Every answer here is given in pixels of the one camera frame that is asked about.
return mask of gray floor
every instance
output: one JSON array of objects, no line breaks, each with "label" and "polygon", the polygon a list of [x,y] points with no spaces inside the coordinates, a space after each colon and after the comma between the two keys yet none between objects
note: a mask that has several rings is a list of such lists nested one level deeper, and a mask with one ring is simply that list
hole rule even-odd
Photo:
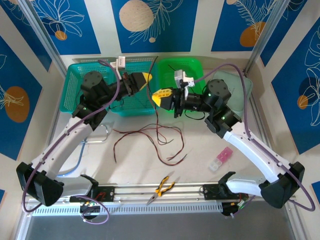
[{"label": "gray floor", "polygon": [[257,201],[235,219],[221,213],[112,215],[104,225],[80,216],[33,217],[27,240],[289,240],[294,239],[284,209]]}]

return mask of orange circle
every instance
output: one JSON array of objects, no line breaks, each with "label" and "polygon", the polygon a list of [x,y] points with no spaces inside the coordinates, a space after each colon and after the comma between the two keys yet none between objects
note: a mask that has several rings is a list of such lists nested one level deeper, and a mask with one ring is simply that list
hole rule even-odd
[{"label": "orange circle", "polygon": [[64,31],[58,30],[58,31],[56,31],[56,32],[54,33],[54,35],[55,35],[55,37],[56,37],[57,39],[59,39],[59,40],[61,40],[61,41],[64,41],[64,40],[67,39],[67,34],[66,34]]},{"label": "orange circle", "polygon": [[248,26],[241,33],[240,44],[243,47],[254,47],[265,25],[266,23],[264,21],[260,21],[255,25]]},{"label": "orange circle", "polygon": [[297,104],[300,109],[306,109],[308,107],[308,98],[305,95],[301,95],[298,98]]},{"label": "orange circle", "polygon": [[12,86],[6,93],[8,95],[4,97],[9,100],[9,102],[4,105],[6,114],[12,121],[23,123],[27,119],[30,109],[27,92],[19,86]]}]

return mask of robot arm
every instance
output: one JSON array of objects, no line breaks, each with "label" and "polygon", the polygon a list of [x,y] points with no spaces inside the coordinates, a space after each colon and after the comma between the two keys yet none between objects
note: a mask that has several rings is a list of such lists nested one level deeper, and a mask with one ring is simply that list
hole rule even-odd
[{"label": "robot arm", "polygon": [[[151,79],[152,76],[149,76],[148,73],[127,74],[125,72],[119,83],[116,100],[119,101],[126,96],[134,95]],[[72,113],[72,118],[64,130],[30,164],[22,162],[16,169],[21,188],[24,190],[30,175],[35,170],[33,166],[38,165],[45,159],[44,164],[38,168],[32,178],[27,193],[47,207],[54,204],[60,197],[73,195],[89,195],[89,197],[92,197],[93,189],[98,186],[97,181],[84,174],[79,177],[57,177],[70,154],[83,139],[100,125],[106,116],[107,111],[104,109],[86,118],[113,98],[117,90],[117,83],[108,85],[101,73],[91,71],[84,76],[81,90],[83,95],[80,97],[80,104]],[[85,121],[75,127],[75,124],[84,118],[86,118]]]},{"label": "robot arm", "polygon": [[[185,91],[185,88],[191,87],[191,85],[188,83],[189,81],[183,79],[183,76],[180,81],[176,79],[176,83],[180,84],[180,87],[158,90],[152,96],[153,101],[161,108],[173,109],[175,118],[180,117],[184,110],[209,113],[205,123],[210,131],[239,149],[264,175],[264,178],[246,177],[244,179],[235,172],[228,172],[218,182],[220,194],[224,197],[236,193],[261,196],[271,206],[282,208],[299,189],[299,186],[281,168],[281,165],[288,168],[300,181],[303,178],[305,168],[299,162],[289,163],[251,132],[250,136],[247,135],[245,125],[240,117],[227,106],[231,93],[222,79],[210,80],[205,86],[203,94],[196,94]],[[254,140],[268,149],[279,163],[273,161],[254,144]]]}]

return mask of green plastic basket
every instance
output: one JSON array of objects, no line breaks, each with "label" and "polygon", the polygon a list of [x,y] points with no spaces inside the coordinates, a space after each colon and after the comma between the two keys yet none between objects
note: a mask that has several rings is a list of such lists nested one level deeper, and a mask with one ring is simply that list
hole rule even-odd
[{"label": "green plastic basket", "polygon": [[[158,68],[161,89],[177,87],[175,81],[175,70],[182,69],[185,71],[187,77],[193,77],[194,80],[197,80],[204,75],[201,62],[192,57],[165,58],[159,61]],[[206,82],[205,80],[202,80],[197,82],[194,87],[191,87],[191,89],[196,94],[201,94],[205,86]]]},{"label": "green plastic basket", "polygon": [[[125,71],[128,74],[132,73],[148,73],[150,70],[152,62],[151,61],[142,61],[142,62],[127,62],[125,64]],[[153,65],[152,71],[152,80],[149,82],[150,90],[152,93],[159,89],[159,81],[158,81],[158,66],[155,63]],[[111,104],[111,111],[119,114],[122,117],[130,117],[130,116],[141,116],[141,115],[151,115],[156,111],[154,107],[151,105],[149,98],[147,96],[147,87],[145,86],[141,91],[137,92],[133,96],[127,96],[123,99],[123,101],[114,102]]]},{"label": "green plastic basket", "polygon": [[[125,71],[130,73],[149,72],[152,62],[128,62],[126,63]],[[80,101],[81,84],[86,73],[91,71],[98,71],[102,74],[106,83],[115,83],[116,77],[109,67],[102,66],[98,62],[76,63],[69,66],[62,98],[59,109],[61,112],[73,113]],[[154,64],[152,71],[152,80],[149,82],[151,92],[159,89],[158,82],[158,67]],[[147,96],[147,86],[134,96],[125,97],[124,103],[122,101],[114,102],[111,104],[111,111],[119,114],[120,116],[139,116],[151,115],[155,113]]]}]

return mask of pliers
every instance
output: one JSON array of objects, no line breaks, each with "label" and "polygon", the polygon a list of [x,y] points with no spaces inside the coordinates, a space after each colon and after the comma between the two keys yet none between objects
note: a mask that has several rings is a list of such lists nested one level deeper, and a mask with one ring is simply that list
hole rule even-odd
[{"label": "pliers", "polygon": [[169,187],[167,187],[164,190],[161,190],[163,184],[165,184],[165,182],[169,179],[169,176],[166,176],[164,179],[162,179],[160,185],[158,186],[158,188],[155,190],[155,194],[152,195],[152,197],[149,199],[149,201],[146,203],[147,205],[149,205],[150,203],[152,203],[157,197],[161,197],[163,193],[169,191],[170,189],[172,189],[175,185],[175,182],[171,183],[171,185]]}]

